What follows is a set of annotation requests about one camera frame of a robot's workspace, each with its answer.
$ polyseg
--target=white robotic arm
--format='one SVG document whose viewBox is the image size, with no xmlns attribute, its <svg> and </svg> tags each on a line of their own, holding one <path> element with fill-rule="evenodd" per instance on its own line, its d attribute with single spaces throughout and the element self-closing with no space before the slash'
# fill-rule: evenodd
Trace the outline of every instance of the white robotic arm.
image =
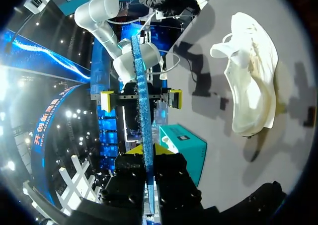
<svg viewBox="0 0 318 225">
<path fill-rule="evenodd" d="M 118 43 L 116 35 L 107 20 L 118 15 L 119 0 L 90 0 L 75 11 L 75 22 L 88 30 L 114 59 L 113 65 L 123 83 L 135 79 L 134 60 L 130 41 Z M 140 46 L 145 68 L 149 69 L 160 61 L 160 53 L 152 43 Z"/>
</svg>

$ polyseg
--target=gray table surface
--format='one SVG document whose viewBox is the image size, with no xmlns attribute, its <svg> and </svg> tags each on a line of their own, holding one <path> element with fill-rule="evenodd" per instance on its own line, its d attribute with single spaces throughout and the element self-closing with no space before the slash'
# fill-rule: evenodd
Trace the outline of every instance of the gray table surface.
<svg viewBox="0 0 318 225">
<path fill-rule="evenodd" d="M 209 54 L 211 46 L 230 33 L 231 16 L 237 12 L 263 26 L 279 56 L 274 126 L 251 139 L 232 132 L 233 100 L 224 76 L 227 60 Z M 183 90 L 183 108 L 169 109 L 168 122 L 180 123 L 208 143 L 198 186 L 204 208 L 223 211 L 275 180 L 290 193 L 304 169 L 314 129 L 303 122 L 308 107 L 316 105 L 316 89 L 308 38 L 292 12 L 283 0 L 209 0 L 171 49 L 181 62 L 168 73 L 168 86 Z M 167 65 L 174 62 L 176 57 L 167 55 Z M 225 108 L 221 98 L 229 100 Z"/>
</svg>

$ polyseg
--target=teal box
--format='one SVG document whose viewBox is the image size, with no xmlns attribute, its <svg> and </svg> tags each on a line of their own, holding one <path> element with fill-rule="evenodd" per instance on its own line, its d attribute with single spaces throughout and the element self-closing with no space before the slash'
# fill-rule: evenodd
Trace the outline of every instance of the teal box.
<svg viewBox="0 0 318 225">
<path fill-rule="evenodd" d="M 165 136 L 170 139 L 172 145 L 162 141 Z M 187 161 L 187 171 L 195 186 L 198 186 L 204 165 L 207 143 L 180 124 L 160 126 L 159 137 L 161 146 L 172 152 L 178 151 L 183 154 Z"/>
</svg>

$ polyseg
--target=yellow bracket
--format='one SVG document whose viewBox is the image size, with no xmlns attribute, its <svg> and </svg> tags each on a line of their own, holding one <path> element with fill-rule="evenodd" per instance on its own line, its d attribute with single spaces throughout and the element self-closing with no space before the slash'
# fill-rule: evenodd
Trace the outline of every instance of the yellow bracket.
<svg viewBox="0 0 318 225">
<path fill-rule="evenodd" d="M 155 143 L 156 147 L 156 154 L 174 154 L 173 152 L 169 151 L 168 149 L 162 147 L 161 145 Z M 144 154 L 143 151 L 143 144 L 131 149 L 130 151 L 126 152 L 126 154 Z"/>
<path fill-rule="evenodd" d="M 182 108 L 182 90 L 181 89 L 171 89 L 170 92 L 178 93 L 178 109 Z"/>
<path fill-rule="evenodd" d="M 102 110 L 105 110 L 106 112 L 111 112 L 111 101 L 110 101 L 110 95 L 114 94 L 114 91 L 102 91 L 100 102 L 102 105 Z"/>
</svg>

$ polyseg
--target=blue sponge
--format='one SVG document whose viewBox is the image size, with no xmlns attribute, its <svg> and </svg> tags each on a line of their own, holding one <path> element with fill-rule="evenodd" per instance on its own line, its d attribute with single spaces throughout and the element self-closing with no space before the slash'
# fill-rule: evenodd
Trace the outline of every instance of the blue sponge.
<svg viewBox="0 0 318 225">
<path fill-rule="evenodd" d="M 154 146 L 151 125 L 149 95 L 147 78 L 145 75 L 144 61 L 139 48 L 139 41 L 136 35 L 132 36 L 132 51 L 134 56 L 134 66 L 136 71 L 137 88 L 139 95 L 139 116 L 140 128 L 144 148 L 144 160 L 147 172 L 147 188 L 149 197 L 150 212 L 155 213 L 155 193 L 154 193 Z"/>
</svg>

